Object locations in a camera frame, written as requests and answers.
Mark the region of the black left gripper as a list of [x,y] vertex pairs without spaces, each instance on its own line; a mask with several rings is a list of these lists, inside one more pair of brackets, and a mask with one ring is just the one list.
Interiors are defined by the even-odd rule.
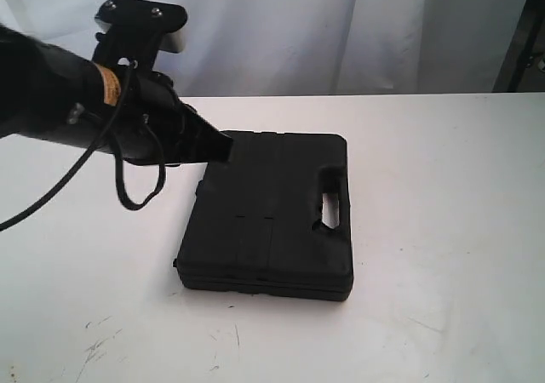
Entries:
[[133,72],[123,86],[125,70],[96,70],[91,78],[95,137],[111,121],[97,151],[118,153],[136,166],[227,162],[233,139],[181,101],[168,78]]

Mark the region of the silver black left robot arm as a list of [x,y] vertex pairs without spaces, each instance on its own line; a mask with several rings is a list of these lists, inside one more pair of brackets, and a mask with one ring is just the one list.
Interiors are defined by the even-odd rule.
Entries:
[[103,124],[124,161],[136,166],[225,162],[233,140],[173,90],[161,72],[107,67],[6,26],[1,28],[1,135],[85,148]]

